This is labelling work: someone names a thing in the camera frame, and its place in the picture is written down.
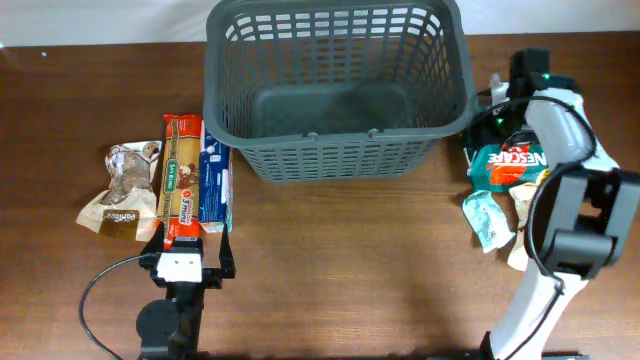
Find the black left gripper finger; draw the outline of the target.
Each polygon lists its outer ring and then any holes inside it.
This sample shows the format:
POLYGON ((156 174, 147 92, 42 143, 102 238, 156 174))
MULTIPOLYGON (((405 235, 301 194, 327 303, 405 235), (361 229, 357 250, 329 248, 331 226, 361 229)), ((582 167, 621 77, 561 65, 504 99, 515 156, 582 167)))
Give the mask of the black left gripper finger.
POLYGON ((155 233, 140 252, 140 266, 154 266, 164 251, 164 224, 159 223, 155 233))
POLYGON ((227 224, 223 227, 219 248, 219 261, 221 269, 221 277, 224 279, 234 279, 236 276, 236 266, 229 241, 229 227, 227 224))

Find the green Nescafe coffee bag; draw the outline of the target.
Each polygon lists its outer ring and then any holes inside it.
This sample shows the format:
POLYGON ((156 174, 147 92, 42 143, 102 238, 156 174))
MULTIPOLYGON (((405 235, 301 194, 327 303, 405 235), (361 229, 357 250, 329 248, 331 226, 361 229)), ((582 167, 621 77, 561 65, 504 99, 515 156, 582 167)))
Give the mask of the green Nescafe coffee bag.
POLYGON ((526 122, 504 143, 477 150, 469 147, 469 128, 462 133, 462 149, 468 163, 467 177, 475 190, 507 192, 524 183, 535 183, 548 169, 546 155, 526 122))

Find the beige paper pouch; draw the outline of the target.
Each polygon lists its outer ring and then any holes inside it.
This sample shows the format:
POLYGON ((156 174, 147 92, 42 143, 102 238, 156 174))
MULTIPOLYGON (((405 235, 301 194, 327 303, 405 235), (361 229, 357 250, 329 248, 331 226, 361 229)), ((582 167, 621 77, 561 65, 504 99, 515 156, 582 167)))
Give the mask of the beige paper pouch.
POLYGON ((507 264, 513 269, 522 272, 526 270, 528 263, 528 255, 524 245, 525 227, 527 224, 530 205, 537 189, 538 185, 535 183, 524 183, 522 185, 512 187, 509 190, 509 194, 514 200, 515 210, 518 216, 518 225, 515 244, 511 249, 507 259, 507 264))

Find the small mint green packet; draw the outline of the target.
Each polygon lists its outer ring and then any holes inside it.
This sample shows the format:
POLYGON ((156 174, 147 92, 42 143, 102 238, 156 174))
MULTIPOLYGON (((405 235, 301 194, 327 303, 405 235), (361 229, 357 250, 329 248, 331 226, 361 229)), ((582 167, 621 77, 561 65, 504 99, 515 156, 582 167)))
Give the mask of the small mint green packet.
POLYGON ((479 239, 484 253, 507 245, 515 238, 502 208, 490 191, 479 190, 470 194, 462 204, 462 211, 479 239))

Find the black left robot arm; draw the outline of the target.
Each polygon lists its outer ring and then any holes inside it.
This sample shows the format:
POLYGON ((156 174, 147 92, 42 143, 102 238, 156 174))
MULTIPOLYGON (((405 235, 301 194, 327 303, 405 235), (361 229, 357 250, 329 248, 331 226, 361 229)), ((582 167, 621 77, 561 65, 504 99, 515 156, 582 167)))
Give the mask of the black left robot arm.
POLYGON ((217 268, 203 265, 204 247, 199 237, 178 236, 169 249, 164 245, 164 226, 160 225, 141 251, 139 266, 166 293, 145 305, 137 316, 139 357, 207 359, 210 354, 198 349, 205 292, 220 289, 225 279, 236 276, 229 230, 223 228, 217 268))

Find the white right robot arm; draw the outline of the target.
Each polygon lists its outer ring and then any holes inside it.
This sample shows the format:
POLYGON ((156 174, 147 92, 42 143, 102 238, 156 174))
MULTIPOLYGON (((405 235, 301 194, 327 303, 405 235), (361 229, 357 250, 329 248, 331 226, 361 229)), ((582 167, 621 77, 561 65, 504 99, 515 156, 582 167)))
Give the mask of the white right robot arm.
POLYGON ((503 149, 538 144, 550 174, 525 223, 528 265, 502 320, 482 340, 482 359, 540 359, 569 302, 622 255, 639 208, 639 176, 598 141, 576 81, 550 72, 546 49, 510 59, 503 98, 478 115, 506 136, 503 149))

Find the San Remo spaghetti pack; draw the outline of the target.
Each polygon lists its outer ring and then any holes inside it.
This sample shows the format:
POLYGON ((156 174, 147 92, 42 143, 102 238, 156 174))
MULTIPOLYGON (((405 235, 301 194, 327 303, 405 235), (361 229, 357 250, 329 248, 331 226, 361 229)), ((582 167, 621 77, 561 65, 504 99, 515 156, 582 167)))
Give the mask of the San Remo spaghetti pack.
POLYGON ((157 224, 162 225, 163 247, 176 237, 198 237, 199 180, 202 116, 163 116, 166 123, 162 181, 157 224))

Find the blue tissue pack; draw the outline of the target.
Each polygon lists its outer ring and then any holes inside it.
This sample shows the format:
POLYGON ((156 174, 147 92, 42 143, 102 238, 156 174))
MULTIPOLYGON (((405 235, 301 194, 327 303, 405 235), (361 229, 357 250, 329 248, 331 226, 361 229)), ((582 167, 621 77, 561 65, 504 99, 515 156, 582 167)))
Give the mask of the blue tissue pack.
POLYGON ((199 155, 198 222, 206 233, 232 230, 233 166, 231 148, 202 124, 199 155))

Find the beige granola pouch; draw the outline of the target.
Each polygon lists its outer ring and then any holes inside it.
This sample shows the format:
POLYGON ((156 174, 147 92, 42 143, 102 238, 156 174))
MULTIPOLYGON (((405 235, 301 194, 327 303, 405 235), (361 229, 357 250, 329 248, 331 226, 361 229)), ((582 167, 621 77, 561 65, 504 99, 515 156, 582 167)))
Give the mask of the beige granola pouch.
POLYGON ((109 187, 82 208, 76 223, 111 238, 149 241, 156 229, 153 180, 161 150, 160 141, 112 146, 105 156, 109 187))

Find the grey plastic basket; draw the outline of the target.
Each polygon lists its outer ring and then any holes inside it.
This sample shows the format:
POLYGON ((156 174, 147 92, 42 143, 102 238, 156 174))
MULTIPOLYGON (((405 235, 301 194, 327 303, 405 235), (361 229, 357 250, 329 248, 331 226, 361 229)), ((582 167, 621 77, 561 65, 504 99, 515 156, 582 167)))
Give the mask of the grey plastic basket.
POLYGON ((452 0, 225 0, 203 116, 263 179, 402 176, 477 109, 452 0))

